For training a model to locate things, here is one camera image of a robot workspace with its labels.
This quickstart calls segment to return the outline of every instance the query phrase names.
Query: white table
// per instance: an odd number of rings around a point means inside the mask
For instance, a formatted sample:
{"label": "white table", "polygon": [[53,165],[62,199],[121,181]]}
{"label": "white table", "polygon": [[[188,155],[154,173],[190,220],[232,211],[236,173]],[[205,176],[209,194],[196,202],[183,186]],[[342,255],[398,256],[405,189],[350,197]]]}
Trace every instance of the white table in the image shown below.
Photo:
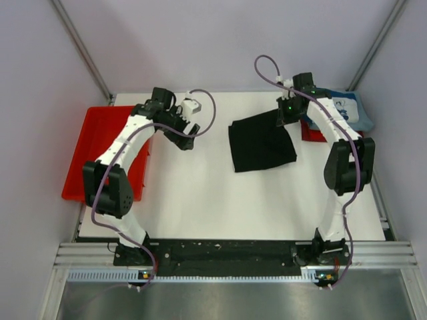
{"label": "white table", "polygon": [[[181,151],[156,133],[147,164],[141,202],[135,212],[150,237],[196,239],[307,240],[314,235],[326,205],[323,169],[326,143],[301,140],[299,123],[286,126],[298,155],[296,163],[235,173],[228,126],[277,107],[277,92],[214,93],[216,122],[195,139],[192,151]],[[115,105],[143,103],[150,94],[119,94]],[[183,94],[177,94],[180,102]],[[202,112],[194,121],[210,121],[209,98],[197,94]],[[116,237],[90,221],[86,210],[80,237]],[[349,214],[355,240],[384,240],[372,190],[365,186]]]}

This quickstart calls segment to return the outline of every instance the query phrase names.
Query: wall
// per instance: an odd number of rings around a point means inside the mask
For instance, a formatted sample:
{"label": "wall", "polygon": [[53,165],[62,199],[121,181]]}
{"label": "wall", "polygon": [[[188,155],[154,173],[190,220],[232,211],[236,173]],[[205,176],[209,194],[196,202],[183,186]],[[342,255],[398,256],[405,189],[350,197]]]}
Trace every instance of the wall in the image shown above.
{"label": "wall", "polygon": [[46,0],[0,10],[0,318],[36,319],[76,203],[61,190],[85,110],[105,103]]}
{"label": "wall", "polygon": [[412,0],[359,88],[376,123],[376,169],[397,232],[427,279],[427,1]]}
{"label": "wall", "polygon": [[[254,59],[284,77],[311,71],[346,87],[391,11],[390,0],[62,0],[116,93],[274,89]],[[260,67],[274,79],[266,61]]]}

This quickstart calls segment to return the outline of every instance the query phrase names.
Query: orange-red container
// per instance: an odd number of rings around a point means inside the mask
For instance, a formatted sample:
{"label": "orange-red container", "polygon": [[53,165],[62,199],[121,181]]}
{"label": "orange-red container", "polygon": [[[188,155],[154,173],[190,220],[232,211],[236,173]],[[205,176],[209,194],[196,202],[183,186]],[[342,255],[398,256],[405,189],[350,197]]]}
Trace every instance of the orange-red container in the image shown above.
{"label": "orange-red container", "polygon": [[[87,110],[85,121],[69,166],[62,198],[85,202],[83,165],[96,160],[119,135],[126,124],[131,107],[92,107]],[[132,163],[127,177],[133,189],[134,201],[141,201],[149,141],[145,143]]]}

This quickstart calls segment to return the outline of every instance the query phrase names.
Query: red cloth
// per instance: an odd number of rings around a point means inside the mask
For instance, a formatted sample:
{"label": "red cloth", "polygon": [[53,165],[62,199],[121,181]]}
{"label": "red cloth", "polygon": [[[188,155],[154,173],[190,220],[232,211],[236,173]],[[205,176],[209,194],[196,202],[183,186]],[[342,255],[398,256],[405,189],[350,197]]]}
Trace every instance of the red cloth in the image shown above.
{"label": "red cloth", "polygon": [[320,130],[311,130],[303,119],[301,122],[301,136],[303,141],[326,142],[325,137]]}

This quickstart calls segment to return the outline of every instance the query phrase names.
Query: gray floor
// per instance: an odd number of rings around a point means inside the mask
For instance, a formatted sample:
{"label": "gray floor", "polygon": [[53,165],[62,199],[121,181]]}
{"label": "gray floor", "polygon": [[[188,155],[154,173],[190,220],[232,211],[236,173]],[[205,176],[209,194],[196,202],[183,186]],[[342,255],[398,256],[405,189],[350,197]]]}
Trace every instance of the gray floor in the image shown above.
{"label": "gray floor", "polygon": [[87,303],[109,286],[68,284],[58,320],[415,319],[399,271],[351,271],[332,292],[309,283],[158,283],[140,294],[116,287]]}

